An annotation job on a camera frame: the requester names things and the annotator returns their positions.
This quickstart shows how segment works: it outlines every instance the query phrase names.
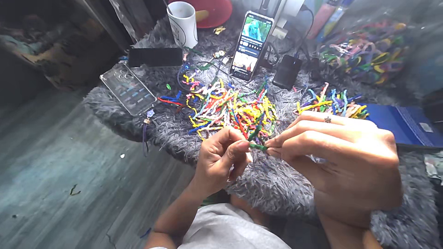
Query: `finger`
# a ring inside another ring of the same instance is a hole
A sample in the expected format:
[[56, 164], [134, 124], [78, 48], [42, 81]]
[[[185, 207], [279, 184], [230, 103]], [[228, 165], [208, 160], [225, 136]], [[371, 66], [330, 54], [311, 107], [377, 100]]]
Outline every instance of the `finger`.
[[245, 139], [245, 136], [243, 136], [243, 134], [239, 130], [234, 129], [234, 127], [226, 126], [223, 129], [221, 129], [219, 132], [212, 135], [209, 139], [216, 141], [220, 144], [226, 144], [230, 141], [235, 142], [238, 140]]
[[325, 171], [323, 165], [315, 163], [307, 156], [295, 156], [286, 162], [306, 177], [315, 189], [324, 190], [326, 186], [330, 186], [331, 180], [335, 180], [330, 172]]
[[237, 159], [234, 162], [234, 169], [229, 175], [229, 180], [235, 180], [237, 177], [241, 176], [245, 171], [246, 166], [248, 166], [248, 164], [252, 162], [248, 158], [247, 154], [250, 153], [247, 152], [237, 156]]
[[281, 147], [287, 139], [300, 135], [305, 131], [317, 131], [349, 142], [356, 142], [361, 137], [361, 131], [353, 127], [301, 120], [296, 125], [286, 129], [280, 135], [265, 142], [266, 147]]
[[228, 146], [242, 139], [245, 139], [245, 137], [239, 130], [234, 129], [232, 126], [227, 126], [203, 141], [202, 146], [205, 145], [206, 148], [211, 149], [211, 153], [222, 156]]
[[[266, 152], [271, 156], [282, 158], [282, 148], [269, 148]], [[294, 156], [285, 160], [291, 167], [308, 179], [316, 189], [325, 188], [331, 178], [329, 172], [324, 170], [323, 165], [315, 163], [307, 156]]]
[[326, 117], [329, 117], [331, 119], [331, 123], [336, 124], [336, 125], [355, 125], [360, 128], [363, 128], [363, 127], [377, 128], [377, 126], [369, 120], [348, 118], [348, 117], [332, 115], [329, 113], [321, 113], [321, 112], [313, 112], [313, 111], [302, 112], [302, 114], [300, 114], [297, 117], [297, 119], [292, 124], [290, 124], [288, 126], [288, 128], [291, 128], [292, 126], [296, 125], [301, 120], [311, 120], [311, 121], [316, 121], [316, 122], [324, 122]]
[[270, 147], [266, 150], [266, 153], [268, 153], [271, 156], [281, 158], [281, 148]]
[[217, 161], [214, 165], [216, 170], [222, 169], [229, 171], [231, 166], [243, 156], [246, 157], [245, 153], [249, 152], [249, 141], [240, 140], [231, 144], [227, 149], [224, 155], [221, 157], [219, 161]]
[[391, 156], [390, 152], [384, 152], [386, 149], [381, 144], [375, 144], [374, 147], [368, 148], [324, 133], [306, 131], [283, 143], [281, 158], [288, 161], [296, 156], [314, 155], [338, 167], [354, 167], [359, 162], [378, 163], [377, 160]]

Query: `gray shirt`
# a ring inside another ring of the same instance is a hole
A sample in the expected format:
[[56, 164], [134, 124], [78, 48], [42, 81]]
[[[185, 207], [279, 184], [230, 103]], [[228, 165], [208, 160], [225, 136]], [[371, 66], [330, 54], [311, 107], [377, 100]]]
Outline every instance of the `gray shirt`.
[[197, 211], [179, 246], [179, 249], [194, 248], [290, 249], [266, 227], [254, 224], [246, 212], [228, 203], [205, 206]]

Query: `hand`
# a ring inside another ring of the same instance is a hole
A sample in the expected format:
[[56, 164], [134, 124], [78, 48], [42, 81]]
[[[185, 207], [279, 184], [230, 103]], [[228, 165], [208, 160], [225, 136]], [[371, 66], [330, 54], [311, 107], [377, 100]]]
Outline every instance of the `hand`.
[[203, 141], [189, 188], [202, 199], [217, 193], [226, 187], [228, 179], [243, 174], [248, 163], [252, 162], [249, 151], [249, 141], [240, 131], [231, 126], [223, 128]]
[[[265, 146], [312, 183], [320, 215], [368, 227], [372, 210], [401, 204], [394, 135], [371, 121], [305, 111]], [[327, 162], [315, 163], [305, 155]]]

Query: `pile of pipe cleaners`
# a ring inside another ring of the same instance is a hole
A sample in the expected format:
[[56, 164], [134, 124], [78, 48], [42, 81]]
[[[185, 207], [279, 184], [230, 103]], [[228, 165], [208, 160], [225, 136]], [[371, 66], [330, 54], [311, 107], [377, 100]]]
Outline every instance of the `pile of pipe cleaners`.
[[404, 23], [383, 20], [344, 34], [334, 33], [320, 48], [319, 57], [353, 79], [382, 84], [404, 66], [410, 43], [408, 30]]
[[365, 110], [366, 105], [355, 103], [355, 100], [361, 98], [361, 95], [347, 97], [347, 90], [337, 93], [336, 89], [332, 89], [329, 94], [326, 94], [328, 86], [329, 83], [325, 82], [320, 96], [316, 95], [312, 89], [307, 89], [312, 97], [302, 105], [298, 101], [297, 108], [293, 110], [294, 114], [300, 115], [306, 110], [311, 110], [358, 119], [365, 119], [369, 116], [368, 110]]
[[[251, 143], [252, 148], [267, 149], [263, 146], [263, 139], [273, 134], [277, 120], [275, 106], [266, 97], [267, 80], [258, 90], [241, 92], [230, 83], [225, 84], [221, 78], [206, 86], [185, 74], [183, 77], [186, 81], [182, 83], [191, 86], [189, 94], [186, 95], [186, 106], [194, 111], [189, 116], [194, 127], [188, 132], [189, 134], [196, 132], [202, 140], [205, 140], [202, 132], [206, 133], [207, 138], [210, 131], [233, 126], [240, 130], [246, 139], [255, 142]], [[181, 94], [179, 91], [175, 98], [161, 96], [159, 100], [182, 108], [184, 104], [178, 102]], [[190, 106], [190, 101], [199, 103], [201, 108], [197, 110]]]

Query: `clear phone case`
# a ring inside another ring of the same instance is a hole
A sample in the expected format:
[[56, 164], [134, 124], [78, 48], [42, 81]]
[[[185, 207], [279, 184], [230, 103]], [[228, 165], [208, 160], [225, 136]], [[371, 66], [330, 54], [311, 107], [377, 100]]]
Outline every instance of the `clear phone case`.
[[148, 111], [157, 98], [126, 64], [116, 64], [100, 79], [128, 112], [140, 115]]

